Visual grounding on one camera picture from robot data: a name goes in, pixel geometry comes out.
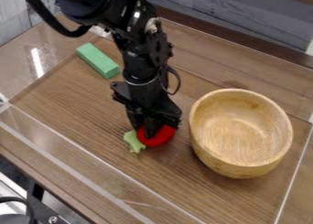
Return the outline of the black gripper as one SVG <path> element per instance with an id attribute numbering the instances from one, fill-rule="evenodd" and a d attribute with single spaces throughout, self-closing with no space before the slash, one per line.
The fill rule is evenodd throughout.
<path id="1" fill-rule="evenodd" d="M 178 127 L 182 110 L 171 101 L 166 88 L 168 78 L 156 78 L 147 83 L 132 84 L 127 81 L 112 81 L 112 99 L 121 103 L 135 130 L 144 125 L 144 136 L 151 138 L 163 124 Z"/>

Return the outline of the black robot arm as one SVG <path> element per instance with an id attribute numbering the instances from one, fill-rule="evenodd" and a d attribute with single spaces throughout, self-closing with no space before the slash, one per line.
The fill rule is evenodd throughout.
<path id="1" fill-rule="evenodd" d="M 174 45 L 167 40 L 155 6 L 147 0 L 57 0 L 61 12 L 83 26 L 111 33 L 121 55 L 121 81 L 109 84 L 128 120 L 147 138 L 164 126 L 176 128 L 182 110 L 171 100 L 168 66 Z"/>

